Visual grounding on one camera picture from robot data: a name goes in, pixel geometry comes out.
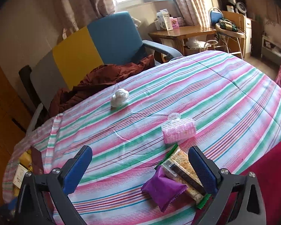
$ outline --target purple snack package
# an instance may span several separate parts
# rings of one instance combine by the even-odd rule
[[[187,189],[185,184],[178,183],[166,177],[161,166],[158,166],[155,174],[141,188],[148,193],[154,202],[164,212],[169,204]]]

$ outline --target chair armrest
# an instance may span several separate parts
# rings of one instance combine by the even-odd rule
[[[175,48],[165,46],[163,44],[159,44],[149,40],[143,40],[143,44],[145,47],[158,51],[172,58],[182,57],[182,54],[179,51],[177,51]]]
[[[44,105],[42,103],[40,103],[37,106],[37,109],[35,110],[35,113],[33,114],[32,119],[29,123],[29,126],[26,130],[26,135],[30,134],[34,130],[35,125],[37,124],[37,120],[41,114],[41,111],[43,110],[43,107],[44,107]]]

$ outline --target chair backrest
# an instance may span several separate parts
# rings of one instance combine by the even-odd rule
[[[146,50],[128,12],[98,19],[55,46],[32,69],[31,82],[46,109],[60,88],[72,89],[102,64],[138,62]]]
[[[209,10],[209,18],[210,18],[210,25],[214,26],[219,19],[222,19],[224,17],[222,11],[220,9],[218,9],[217,7],[212,7]]]

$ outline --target wooden cabinet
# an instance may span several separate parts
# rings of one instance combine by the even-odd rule
[[[29,111],[0,67],[0,205],[3,204],[2,179],[6,165],[14,146],[25,137],[25,132],[18,125],[27,129],[30,120]]]

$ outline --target screw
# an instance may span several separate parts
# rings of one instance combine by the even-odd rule
[[[254,178],[254,177],[256,177],[256,174],[253,173],[253,172],[249,172],[249,176],[250,176],[251,178]]]
[[[31,176],[31,172],[26,172],[25,173],[25,177],[30,177]]]
[[[61,170],[57,167],[57,168],[54,168],[53,170],[52,170],[52,173],[53,174],[59,174],[61,172]]]
[[[226,169],[226,168],[222,168],[220,170],[220,172],[221,172],[221,174],[226,174],[226,175],[229,173],[228,169]]]

